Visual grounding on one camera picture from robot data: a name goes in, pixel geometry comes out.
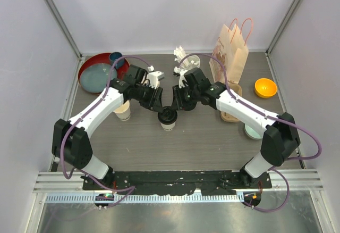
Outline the black cup lid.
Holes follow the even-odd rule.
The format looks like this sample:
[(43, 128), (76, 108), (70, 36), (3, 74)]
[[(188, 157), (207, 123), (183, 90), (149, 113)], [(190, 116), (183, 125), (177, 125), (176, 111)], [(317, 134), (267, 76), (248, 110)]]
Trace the black cup lid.
[(169, 125), (176, 122), (177, 111), (170, 106), (164, 106), (163, 110), (158, 112), (157, 117), (160, 123)]

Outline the stack of white paper cups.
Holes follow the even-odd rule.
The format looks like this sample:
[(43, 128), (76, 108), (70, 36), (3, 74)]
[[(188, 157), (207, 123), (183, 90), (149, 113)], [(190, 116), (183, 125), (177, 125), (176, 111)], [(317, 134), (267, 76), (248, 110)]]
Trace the stack of white paper cups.
[(114, 113), (121, 121), (127, 121), (131, 117), (130, 101), (127, 100), (123, 105), (115, 109)]

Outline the stack of black cup lids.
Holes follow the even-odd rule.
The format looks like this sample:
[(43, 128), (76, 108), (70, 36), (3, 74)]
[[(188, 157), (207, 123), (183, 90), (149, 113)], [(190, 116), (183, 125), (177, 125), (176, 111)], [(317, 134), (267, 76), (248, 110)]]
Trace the stack of black cup lids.
[(184, 111), (192, 111), (195, 109), (197, 102), (195, 101), (188, 101), (183, 103), (183, 110)]

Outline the white paper cup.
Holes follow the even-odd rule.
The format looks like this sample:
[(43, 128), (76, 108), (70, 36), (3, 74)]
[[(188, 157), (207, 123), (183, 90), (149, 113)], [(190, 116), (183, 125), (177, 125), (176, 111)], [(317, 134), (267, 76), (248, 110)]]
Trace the white paper cup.
[(165, 131), (172, 131), (175, 127), (175, 124), (176, 124), (176, 120), (164, 120), (164, 119), (160, 119), (159, 120), (162, 128), (165, 130)]

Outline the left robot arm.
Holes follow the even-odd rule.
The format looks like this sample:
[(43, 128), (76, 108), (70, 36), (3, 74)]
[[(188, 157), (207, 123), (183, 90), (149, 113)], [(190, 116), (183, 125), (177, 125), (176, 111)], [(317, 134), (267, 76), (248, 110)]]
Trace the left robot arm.
[(69, 120), (59, 119), (54, 125), (52, 154), (94, 178), (102, 190), (113, 185), (112, 167), (98, 159), (92, 150), (90, 137), (114, 110), (129, 100), (136, 100), (147, 110), (162, 112), (162, 92), (159, 86), (164, 73), (152, 66), (143, 69), (129, 66), (122, 79), (110, 78), (102, 93), (82, 112)]

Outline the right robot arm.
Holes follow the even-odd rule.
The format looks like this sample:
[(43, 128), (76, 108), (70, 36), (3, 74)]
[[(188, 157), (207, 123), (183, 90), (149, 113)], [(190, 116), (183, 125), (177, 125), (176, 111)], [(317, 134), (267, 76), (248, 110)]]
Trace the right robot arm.
[(269, 112), (239, 96), (224, 83), (211, 84), (199, 68), (175, 67), (173, 73), (179, 77), (178, 85), (173, 86), (173, 110), (190, 111), (200, 102), (230, 114), (262, 136), (260, 152), (241, 168), (236, 185), (253, 187), (263, 173), (281, 166), (300, 145), (298, 131), (293, 127), (294, 118), (289, 113)]

